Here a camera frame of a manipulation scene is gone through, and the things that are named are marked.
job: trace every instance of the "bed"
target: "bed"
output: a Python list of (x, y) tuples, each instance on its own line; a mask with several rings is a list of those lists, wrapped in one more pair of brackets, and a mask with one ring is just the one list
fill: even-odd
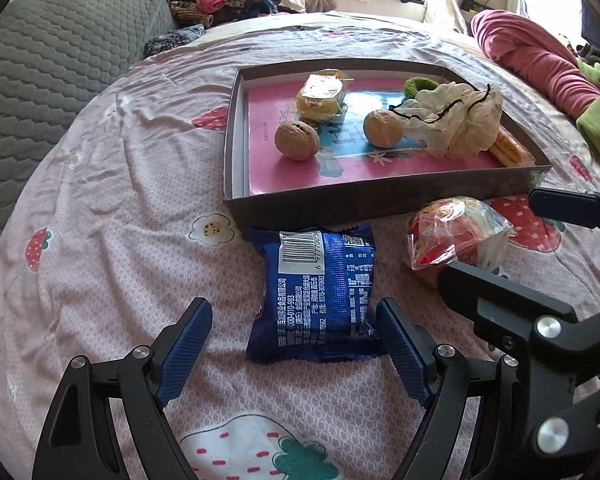
[(13, 0), (0, 15), (0, 233), (80, 110), (178, 28), (166, 0)]
[[(69, 360), (127, 354), (175, 322), (195, 296), (212, 303), (214, 326), (185, 391), (166, 410), (192, 466), (202, 467), (196, 465), (206, 456), (200, 450), (220, 442), (218, 436), (264, 427), (319, 442), (340, 478), (392, 476), (423, 411), (404, 393), (388, 357), (267, 366), (245, 359), (264, 264), (222, 204), (222, 117), (236, 70), (347, 56), (433, 62), (474, 84), (496, 83), (507, 113), (552, 160), (543, 184), (600, 189), (600, 165), (563, 114), (487, 60), (472, 38), (417, 22), (339, 13), (269, 16), (223, 25), (140, 62), (80, 112), (27, 182), (0, 238), (0, 460), (16, 480), (30, 478)], [(509, 244), (500, 273), (572, 304), (581, 318), (599, 312), (600, 232), (542, 224), (523, 198), (499, 200), (516, 211), (516, 227), (528, 234)], [(215, 220), (222, 235), (201, 236), (200, 226)], [(406, 222), (407, 216), (372, 221), (371, 303), (393, 296), (437, 342), (467, 356), (497, 357), (467, 320), (409, 272)], [(552, 244), (534, 241), (538, 226)], [(591, 381), (579, 394), (597, 387)], [(447, 478), (461, 471), (476, 408), (468, 403)], [(129, 473), (142, 478), (120, 405), (114, 416)], [(214, 471), (200, 478), (228, 478), (220, 473), (226, 469)], [(259, 471), (263, 478), (280, 474)]]

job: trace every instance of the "barcode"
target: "barcode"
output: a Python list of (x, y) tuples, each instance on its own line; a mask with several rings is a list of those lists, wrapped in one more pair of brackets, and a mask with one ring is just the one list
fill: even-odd
[(358, 238), (357, 236), (343, 235), (342, 239), (344, 240), (345, 245), (352, 245), (354, 247), (365, 246), (365, 241), (362, 238)]
[(280, 233), (280, 274), (324, 275), (324, 243), (318, 231)]
[(282, 261), (312, 264), (316, 262), (314, 236), (298, 233), (282, 238)]

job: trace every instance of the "blue patterned cloth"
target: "blue patterned cloth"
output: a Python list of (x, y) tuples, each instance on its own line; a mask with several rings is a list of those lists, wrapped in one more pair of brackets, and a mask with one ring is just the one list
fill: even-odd
[(144, 46), (144, 57), (155, 56), (177, 46), (186, 45), (202, 37), (204, 33), (205, 27), (202, 24), (198, 24), (161, 34)]

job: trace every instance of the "blue gripper pad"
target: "blue gripper pad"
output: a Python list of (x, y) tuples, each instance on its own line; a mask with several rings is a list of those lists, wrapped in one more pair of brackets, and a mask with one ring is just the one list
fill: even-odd
[(386, 300), (380, 301), (376, 307), (376, 330), (408, 396), (424, 408), (428, 407), (432, 393), (427, 386), (426, 364)]
[(213, 311), (203, 300), (162, 362), (160, 387), (154, 398), (159, 408), (177, 399), (211, 330)]

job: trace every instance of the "green hair tie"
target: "green hair tie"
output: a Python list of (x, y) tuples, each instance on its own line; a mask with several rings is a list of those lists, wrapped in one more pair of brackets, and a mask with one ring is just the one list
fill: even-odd
[(435, 90), (438, 83), (428, 77), (412, 77), (404, 82), (404, 96), (407, 99), (415, 99), (420, 90)]

